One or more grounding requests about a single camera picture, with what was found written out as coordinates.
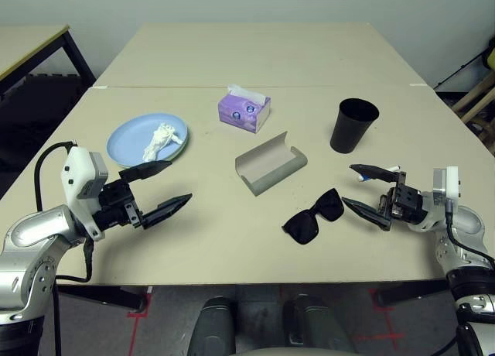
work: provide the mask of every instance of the cable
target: cable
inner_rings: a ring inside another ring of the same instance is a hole
[[[75,282],[88,282],[91,280],[93,275],[93,250],[94,250],[94,240],[90,235],[86,234],[86,241],[84,242],[83,252],[84,261],[86,262],[86,277],[76,277],[68,275],[57,275],[55,279],[59,280],[70,280]]]
[[[461,64],[461,67],[456,72],[453,72],[448,77],[446,77],[445,79],[443,79],[442,81],[440,81],[438,84],[435,85],[435,87],[433,89],[436,89],[437,87],[439,87],[440,85],[442,85],[443,83],[445,83],[448,79],[450,79],[452,76],[454,76],[455,74],[457,74],[459,71],[461,71],[462,69],[468,67],[472,62],[474,62],[475,60],[477,60],[485,52],[486,52],[486,50],[484,50],[483,52],[475,55],[473,58],[471,58],[470,60],[468,60],[465,64]]]
[[[38,161],[36,161],[36,165],[34,167],[34,195],[36,198],[36,209],[38,211],[43,211],[43,204],[41,202],[41,187],[39,185],[39,172],[41,171],[41,165],[43,164],[44,159],[55,149],[59,149],[60,147],[64,147],[67,153],[69,153],[70,149],[72,149],[77,144],[74,142],[59,142],[51,145],[47,148]]]
[[[457,336],[455,336],[454,338],[452,338],[452,340],[446,344],[445,346],[443,346],[442,348],[440,348],[438,351],[436,351],[435,353],[431,354],[431,356],[440,356],[441,354],[444,354],[446,353],[450,348],[452,348],[452,346],[454,344],[456,344],[457,342]]]
[[[59,290],[56,287],[56,282],[53,283],[52,297],[53,297],[53,327],[55,328],[55,355],[61,356],[62,339],[60,337],[60,302],[59,302]]]
[[[470,248],[469,246],[464,245],[463,243],[459,242],[456,240],[454,237],[454,234],[452,233],[452,219],[453,219],[453,205],[452,205],[452,200],[447,199],[447,202],[445,203],[445,222],[447,223],[447,235],[449,236],[449,240],[454,244],[459,246],[460,248],[467,250],[468,252],[472,252],[473,254],[477,254],[485,258],[495,269],[495,259],[490,257],[488,254],[480,252],[479,250],[476,250],[474,248]]]

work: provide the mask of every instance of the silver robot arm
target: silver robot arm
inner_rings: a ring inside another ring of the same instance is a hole
[[[459,354],[495,354],[495,262],[483,244],[485,225],[480,216],[458,205],[457,167],[435,169],[432,192],[406,186],[404,172],[357,164],[350,168],[372,179],[395,182],[381,196],[377,210],[343,197],[352,211],[385,231],[397,219],[413,231],[435,233],[435,256],[456,301]]]
[[[170,164],[160,160],[134,166],[105,184],[108,171],[99,153],[76,146],[70,150],[61,172],[67,205],[26,216],[5,236],[0,254],[0,354],[37,355],[56,270],[68,249],[85,241],[92,252],[93,241],[104,238],[104,230],[116,224],[151,227],[189,201],[192,194],[174,197],[147,214],[138,209],[129,183]]]

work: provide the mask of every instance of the tabletop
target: tabletop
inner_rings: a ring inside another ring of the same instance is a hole
[[[433,234],[418,234],[395,222],[390,231],[345,210],[335,222],[317,216],[319,235],[299,245],[281,226],[335,187],[340,196],[377,205],[390,184],[358,183],[352,163],[400,164],[407,184],[432,190],[433,168],[459,167],[460,203],[486,225],[484,243],[495,253],[495,162],[483,145],[429,87],[383,84],[339,87],[270,87],[272,112],[257,134],[220,122],[223,88],[91,88],[49,138],[76,139],[101,152],[110,173],[120,168],[105,152],[109,135],[138,115],[168,112],[189,126],[183,153],[159,175],[131,183],[144,211],[171,197],[193,193],[177,214],[148,230],[114,227],[94,251],[93,284],[212,284],[255,282],[360,282],[441,278]],[[351,154],[334,152],[330,133],[339,103],[349,97],[374,103],[380,117]],[[234,159],[288,131],[308,164],[255,197],[236,174]],[[65,202],[60,171],[66,155],[43,164],[45,208]],[[33,160],[0,200],[0,231],[36,209]],[[80,248],[62,259],[60,274],[84,275]]]
[[[68,25],[0,26],[0,80],[68,29]]]
[[[425,84],[369,23],[144,24],[95,85]]]

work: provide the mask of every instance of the sunglasses lens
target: sunglasses lens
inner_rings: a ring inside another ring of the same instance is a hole
[[[317,201],[315,209],[328,221],[336,221],[343,214],[343,204],[335,188],[326,191]]]
[[[301,211],[283,225],[283,230],[299,244],[307,244],[318,234],[318,224],[312,211]]]

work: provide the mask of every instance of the black plastic cup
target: black plastic cup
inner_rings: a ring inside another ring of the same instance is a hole
[[[332,148],[340,153],[352,152],[379,114],[378,108],[368,101],[344,99],[340,102],[339,116],[330,139]]]

